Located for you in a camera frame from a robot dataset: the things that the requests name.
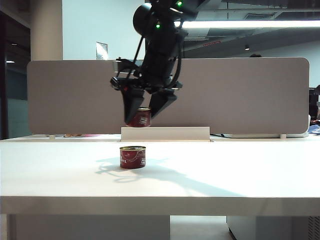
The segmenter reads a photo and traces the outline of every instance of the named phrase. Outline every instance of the can label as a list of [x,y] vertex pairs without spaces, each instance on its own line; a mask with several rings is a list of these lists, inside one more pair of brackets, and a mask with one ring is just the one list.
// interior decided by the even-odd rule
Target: can label
[[145,148],[137,150],[120,149],[120,167],[138,169],[146,165]]

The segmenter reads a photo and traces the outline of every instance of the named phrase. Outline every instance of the red can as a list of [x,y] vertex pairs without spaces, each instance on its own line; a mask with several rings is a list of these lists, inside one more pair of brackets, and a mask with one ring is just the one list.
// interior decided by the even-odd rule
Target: red can
[[120,167],[125,169],[139,169],[146,165],[145,146],[120,147]]
[[143,128],[151,126],[151,108],[139,107],[127,127]]

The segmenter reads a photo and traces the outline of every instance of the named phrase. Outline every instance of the wall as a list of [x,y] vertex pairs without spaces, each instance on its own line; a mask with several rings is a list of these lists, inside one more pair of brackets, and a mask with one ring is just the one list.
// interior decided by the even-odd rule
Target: wall
[[[63,59],[95,60],[96,42],[108,44],[109,59],[133,59],[140,35],[133,27],[144,0],[62,0]],[[139,58],[144,57],[142,44]]]
[[246,52],[230,57],[249,57],[251,54],[261,54],[263,57],[304,57],[310,63],[310,83],[312,88],[320,85],[320,41],[272,48],[259,52]]
[[62,0],[31,0],[31,60],[62,60]]

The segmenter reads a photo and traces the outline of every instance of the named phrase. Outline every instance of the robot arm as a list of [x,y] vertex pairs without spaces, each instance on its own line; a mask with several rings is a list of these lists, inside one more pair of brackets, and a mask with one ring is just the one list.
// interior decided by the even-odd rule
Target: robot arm
[[[141,40],[133,62],[117,59],[118,74],[111,79],[112,87],[121,91],[124,121],[129,123],[144,100],[144,92],[151,94],[149,107],[154,118],[177,99],[174,92],[182,87],[178,82],[181,69],[181,48],[188,33],[182,29],[184,21],[193,21],[200,5],[208,0],[151,0],[141,5],[133,16],[133,26]],[[148,42],[141,66],[136,59],[143,38]],[[176,73],[172,70],[176,60]],[[119,73],[129,69],[126,78]]]

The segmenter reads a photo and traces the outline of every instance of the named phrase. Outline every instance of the desk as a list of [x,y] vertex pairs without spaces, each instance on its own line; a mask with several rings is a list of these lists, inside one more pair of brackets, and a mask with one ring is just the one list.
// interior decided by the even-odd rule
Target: desk
[[[119,147],[130,145],[146,146],[146,167],[119,167]],[[141,143],[120,142],[119,136],[4,140],[1,212],[30,218],[320,216],[319,145],[318,136]]]

